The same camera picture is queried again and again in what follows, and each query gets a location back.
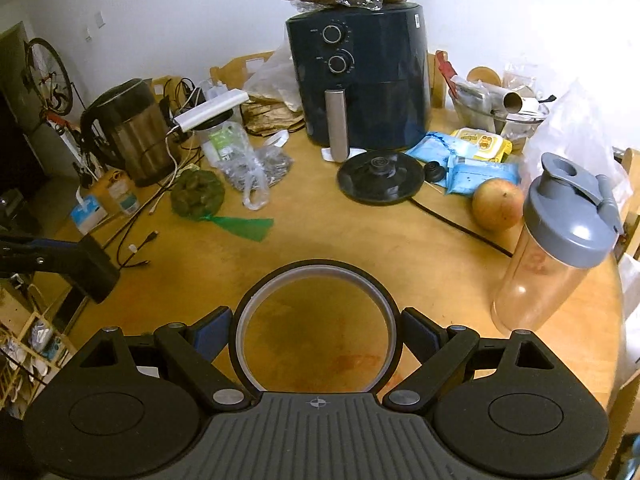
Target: wooden table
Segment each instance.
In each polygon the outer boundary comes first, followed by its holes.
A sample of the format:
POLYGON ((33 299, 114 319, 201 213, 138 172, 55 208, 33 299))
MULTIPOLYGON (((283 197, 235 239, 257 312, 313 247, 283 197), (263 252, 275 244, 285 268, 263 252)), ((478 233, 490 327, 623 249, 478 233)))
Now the wooden table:
MULTIPOLYGON (((456 127, 452 112, 434 112, 431 130, 456 127)), ((179 218, 165 197, 154 215, 143 214, 127 239, 127 244, 139 244, 157 230, 158 239, 136 257, 152 263, 123 270, 107 300, 90 303, 79 316, 70 332, 72 342, 80 346, 107 325, 133 335, 171 321, 190 324, 220 304, 235 309, 267 273, 310 258, 340 260, 366 270, 383 283, 400 309, 414 306, 440 325, 464 324, 482 336, 500 336, 489 309, 507 257, 409 202, 389 207, 352 202, 337 187, 336 166, 322 160, 304 132, 293 134, 285 149, 295 163, 271 189, 267 206, 248 211, 240 194, 228 188, 219 212, 274 218, 263 242, 239 238, 210 222, 179 218)), ((152 192, 143 190, 142 195, 152 192)), ((482 232, 471 219, 468 199, 444 196, 430 186, 416 199, 482 232)), ((117 223, 102 228, 96 238, 106 240, 117 223)), ((513 250, 519 228, 483 234, 513 250)), ((74 239, 78 234, 67 225, 59 237, 74 239)), ((114 250, 115 244, 109 249, 112 256, 114 250)), ((59 286, 43 287, 52 297, 60 291, 59 286)), ((360 388, 375 376, 386 349, 384 323, 376 307, 351 287, 326 278, 308 280, 269 299, 247 336, 248 361, 258 380, 272 389, 325 392, 360 388)), ((607 258, 538 332, 604 405, 614 382, 621 302, 616 265, 607 258)), ((233 376, 226 349, 215 364, 233 376)), ((404 350, 390 387, 416 367, 417 361, 404 350)))

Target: black ring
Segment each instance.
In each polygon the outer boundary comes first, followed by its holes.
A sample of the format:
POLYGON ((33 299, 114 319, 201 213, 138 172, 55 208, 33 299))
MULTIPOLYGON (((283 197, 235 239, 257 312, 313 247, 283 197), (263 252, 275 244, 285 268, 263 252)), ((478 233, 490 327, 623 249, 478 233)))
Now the black ring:
POLYGON ((380 379, 373 384, 367 391, 369 393, 376 394, 378 393, 385 384, 388 383, 389 379, 398 368, 398 362, 400 361, 400 355, 402 353, 402 334, 401 334, 401 323, 400 323, 400 311, 398 310, 398 306, 394 301, 393 297, 389 293, 388 290, 373 276, 371 276, 368 272, 364 270, 352 266, 350 264, 346 264, 344 262, 338 262, 337 260, 302 260, 299 262, 294 262, 289 265, 285 265, 280 267, 279 269, 274 270, 267 274, 263 279, 261 279, 258 283, 256 283, 252 288, 247 291, 247 293, 242 297, 242 300, 238 304, 236 311, 234 312, 234 316, 231 320, 231 326, 229 327, 229 357, 231 358, 231 364, 240 379, 242 385, 251 393, 253 396, 259 398, 262 395, 262 391, 255 387, 255 385, 250 381, 247 375, 242 370, 242 366, 240 364, 240 359, 238 358, 238 354, 236 352, 236 338, 238 336, 238 324, 240 322, 242 313, 244 312, 247 304, 251 300, 252 297, 268 282, 276 278, 277 276, 288 272, 289 270, 297 269, 299 267, 308 267, 308 266, 332 266, 332 267, 340 267, 341 269, 350 270, 355 274, 358 274, 364 280, 367 280, 384 298, 388 306, 390 307, 391 313, 393 315, 394 326, 396 332, 396 344, 394 346, 393 354, 391 360, 389 361, 386 370, 383 371, 380 379))

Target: yellow wet wipes package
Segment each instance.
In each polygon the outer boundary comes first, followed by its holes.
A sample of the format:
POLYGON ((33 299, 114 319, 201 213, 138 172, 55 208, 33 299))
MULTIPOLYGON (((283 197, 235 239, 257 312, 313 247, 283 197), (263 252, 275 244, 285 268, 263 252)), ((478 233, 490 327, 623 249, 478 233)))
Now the yellow wet wipes package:
POLYGON ((484 130, 472 128, 460 128, 451 133, 453 137, 471 142, 478 147, 478 153, 474 156, 477 160, 490 162, 502 162, 502 158, 511 153, 511 141, 497 134, 490 134, 484 130))

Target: air fryer handle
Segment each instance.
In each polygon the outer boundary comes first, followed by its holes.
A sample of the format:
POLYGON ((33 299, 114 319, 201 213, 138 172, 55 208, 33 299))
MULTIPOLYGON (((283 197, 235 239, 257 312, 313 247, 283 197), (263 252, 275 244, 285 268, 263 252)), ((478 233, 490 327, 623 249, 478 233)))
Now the air fryer handle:
POLYGON ((95 107, 94 104, 91 104, 84 112, 82 112, 82 116, 80 117, 80 135, 89 150, 102 164, 118 168, 119 170, 124 170, 124 162, 121 158, 113 156, 110 153, 105 153, 100 149, 98 143, 95 142, 93 126, 95 120, 98 118, 96 111, 97 107, 95 107))
POLYGON ((324 104, 331 156, 335 162, 344 162, 349 158, 347 103, 344 90, 325 90, 324 104))

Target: screw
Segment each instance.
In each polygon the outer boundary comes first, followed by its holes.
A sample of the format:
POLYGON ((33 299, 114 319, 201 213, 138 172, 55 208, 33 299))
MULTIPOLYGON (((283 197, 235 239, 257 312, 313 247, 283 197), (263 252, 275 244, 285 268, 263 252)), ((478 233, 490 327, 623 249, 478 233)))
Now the screw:
POLYGON ((232 404, 238 404, 244 400, 244 393, 234 388, 225 388, 218 390, 213 394, 213 400, 218 404, 225 404, 230 406, 232 404))
POLYGON ((420 401, 420 395, 413 390, 396 390, 389 394, 389 400, 398 406, 411 406, 420 401))

